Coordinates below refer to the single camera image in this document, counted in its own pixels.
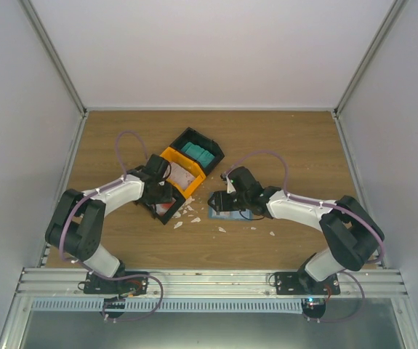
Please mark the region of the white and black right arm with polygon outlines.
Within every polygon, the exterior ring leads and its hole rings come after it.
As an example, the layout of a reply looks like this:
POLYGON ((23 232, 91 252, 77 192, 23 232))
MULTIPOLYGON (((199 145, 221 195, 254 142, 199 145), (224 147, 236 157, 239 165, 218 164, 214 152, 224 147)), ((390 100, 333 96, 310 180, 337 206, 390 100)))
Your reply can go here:
POLYGON ((359 271, 383 249, 385 235, 352 196, 337 201, 297 196, 275 186, 262 187, 246 167, 231 171, 227 188, 213 192, 208 205, 216 212, 242 212, 289 220, 321 232, 327 248, 315 253, 297 271, 298 286, 315 294, 324 281, 342 270, 359 271))

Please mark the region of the black three-compartment card tray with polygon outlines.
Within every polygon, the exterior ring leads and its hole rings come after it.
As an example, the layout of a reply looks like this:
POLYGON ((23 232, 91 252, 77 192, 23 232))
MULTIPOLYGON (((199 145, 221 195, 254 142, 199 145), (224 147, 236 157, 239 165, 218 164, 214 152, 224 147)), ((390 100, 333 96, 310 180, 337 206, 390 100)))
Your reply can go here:
POLYGON ((188 127, 160 155, 127 172, 145 184, 135 203, 167 224, 224 157, 218 143, 188 127))

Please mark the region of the blue leather card holder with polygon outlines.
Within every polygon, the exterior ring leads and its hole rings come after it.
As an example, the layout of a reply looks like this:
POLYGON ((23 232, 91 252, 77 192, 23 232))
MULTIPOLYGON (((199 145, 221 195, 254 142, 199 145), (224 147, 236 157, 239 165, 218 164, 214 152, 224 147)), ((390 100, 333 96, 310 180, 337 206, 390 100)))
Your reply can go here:
POLYGON ((253 214, 250 210, 245 209, 244 211, 237 212, 215 212, 211 207, 209 207, 209 217, 218 220, 251 220, 253 214))

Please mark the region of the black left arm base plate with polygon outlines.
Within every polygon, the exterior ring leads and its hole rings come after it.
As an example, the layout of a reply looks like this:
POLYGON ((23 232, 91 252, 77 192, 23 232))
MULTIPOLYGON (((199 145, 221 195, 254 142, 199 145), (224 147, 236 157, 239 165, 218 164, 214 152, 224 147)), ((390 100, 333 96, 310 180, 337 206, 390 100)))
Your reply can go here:
POLYGON ((146 294, 148 287, 148 272, 125 271, 125 276, 132 276, 126 280, 109 281, 96 275, 87 274, 85 281, 78 283, 78 289, 84 294, 106 294, 120 297, 132 297, 146 294))

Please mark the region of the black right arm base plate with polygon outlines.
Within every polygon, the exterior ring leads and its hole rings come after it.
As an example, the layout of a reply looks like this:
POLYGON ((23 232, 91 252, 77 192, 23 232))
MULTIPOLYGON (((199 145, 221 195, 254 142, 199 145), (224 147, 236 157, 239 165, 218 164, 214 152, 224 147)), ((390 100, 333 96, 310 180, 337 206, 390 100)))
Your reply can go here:
POLYGON ((324 281, 315 281, 308 274, 298 272, 275 272, 273 285, 277 295, 313 295, 328 296, 341 294, 337 275, 331 275, 324 281))

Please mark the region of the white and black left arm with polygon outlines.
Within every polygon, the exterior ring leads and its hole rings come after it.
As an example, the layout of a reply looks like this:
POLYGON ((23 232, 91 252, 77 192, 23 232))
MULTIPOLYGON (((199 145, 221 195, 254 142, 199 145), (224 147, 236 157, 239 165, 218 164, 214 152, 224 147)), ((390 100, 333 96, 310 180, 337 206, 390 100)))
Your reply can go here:
POLYGON ((46 242, 58 249, 60 257, 77 262, 99 275, 109 293, 122 291, 126 276, 118 271, 121 261, 102 244, 105 218, 133 202, 166 204, 172 201, 170 163, 155 154, 144 166, 130 169, 118 179, 91 190, 66 190, 52 215, 45 233, 46 242))

